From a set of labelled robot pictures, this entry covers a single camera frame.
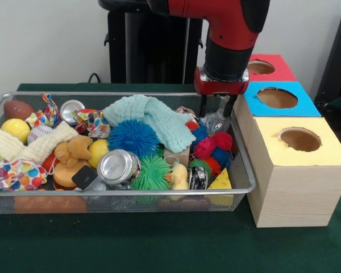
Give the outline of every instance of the wooden box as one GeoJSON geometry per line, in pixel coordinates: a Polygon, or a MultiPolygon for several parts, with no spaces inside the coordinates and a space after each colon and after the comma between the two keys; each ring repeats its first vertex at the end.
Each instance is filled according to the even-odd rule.
{"type": "Polygon", "coordinates": [[[234,112],[245,143],[254,117],[320,117],[299,82],[251,82],[239,96],[234,112]]]}
{"type": "Polygon", "coordinates": [[[341,196],[341,144],[324,118],[254,118],[247,150],[257,227],[328,225],[341,196]]]}
{"type": "Polygon", "coordinates": [[[281,55],[253,54],[248,71],[250,81],[297,81],[281,55]]]}

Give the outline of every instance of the blue box lid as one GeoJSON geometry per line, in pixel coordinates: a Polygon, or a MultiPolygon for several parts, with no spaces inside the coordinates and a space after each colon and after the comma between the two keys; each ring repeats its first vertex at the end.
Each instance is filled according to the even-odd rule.
{"type": "Polygon", "coordinates": [[[321,116],[299,82],[251,82],[244,96],[257,117],[321,116]]]}

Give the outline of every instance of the white wall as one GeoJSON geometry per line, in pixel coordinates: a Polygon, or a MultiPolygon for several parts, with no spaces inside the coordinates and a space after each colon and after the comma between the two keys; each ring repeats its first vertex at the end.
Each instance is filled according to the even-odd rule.
{"type": "Polygon", "coordinates": [[[107,11],[96,0],[0,0],[0,93],[21,82],[110,81],[107,11]]]}
{"type": "MultiPolygon", "coordinates": [[[[255,52],[282,54],[313,96],[340,17],[341,0],[271,0],[255,52]]],[[[96,0],[0,0],[0,93],[21,82],[83,82],[92,72],[109,81],[106,33],[96,0]]]]}
{"type": "MultiPolygon", "coordinates": [[[[254,52],[281,54],[314,97],[341,19],[341,0],[271,0],[254,52]]],[[[203,29],[204,37],[207,28],[203,29]]]]}

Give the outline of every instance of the red spiky ball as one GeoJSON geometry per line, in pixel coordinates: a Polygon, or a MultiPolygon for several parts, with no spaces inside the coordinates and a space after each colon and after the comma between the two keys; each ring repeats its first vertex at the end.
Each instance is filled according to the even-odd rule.
{"type": "Polygon", "coordinates": [[[194,148],[194,156],[199,159],[209,158],[216,148],[215,140],[212,138],[205,138],[200,141],[194,148]]]}
{"type": "Polygon", "coordinates": [[[221,173],[221,166],[214,158],[206,158],[204,161],[210,166],[212,175],[218,176],[221,173]]]}
{"type": "Polygon", "coordinates": [[[195,129],[199,128],[199,125],[197,123],[195,123],[194,121],[188,121],[186,123],[186,126],[188,127],[188,129],[193,132],[195,129]]]}
{"type": "Polygon", "coordinates": [[[216,146],[229,151],[232,147],[232,136],[226,132],[217,132],[213,135],[213,139],[215,140],[216,146]]]}

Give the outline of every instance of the cream knitted cloth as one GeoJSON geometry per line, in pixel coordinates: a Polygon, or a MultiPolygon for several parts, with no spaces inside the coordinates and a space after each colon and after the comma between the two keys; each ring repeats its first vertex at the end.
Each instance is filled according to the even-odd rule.
{"type": "Polygon", "coordinates": [[[24,148],[19,139],[0,129],[0,156],[12,161],[24,148]]]}
{"type": "Polygon", "coordinates": [[[61,122],[50,134],[37,138],[16,157],[42,165],[57,145],[64,141],[70,141],[78,136],[78,132],[67,123],[61,122]]]}

